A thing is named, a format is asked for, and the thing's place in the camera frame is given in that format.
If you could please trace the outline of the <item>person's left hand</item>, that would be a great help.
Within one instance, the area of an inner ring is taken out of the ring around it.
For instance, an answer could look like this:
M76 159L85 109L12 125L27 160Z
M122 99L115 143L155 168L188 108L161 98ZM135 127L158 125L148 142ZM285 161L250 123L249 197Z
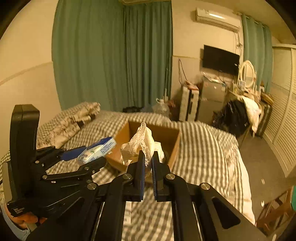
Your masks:
M8 216L8 218L16 225L18 226L20 229L26 229L28 228L28 224L32 225L32 224L36 224L36 223L44 223L47 218L45 217L37 217L36 215L34 215L32 212L27 212L24 213L18 217L14 217L10 214L10 212L8 211L7 205L4 204L4 211L6 213L6 215Z

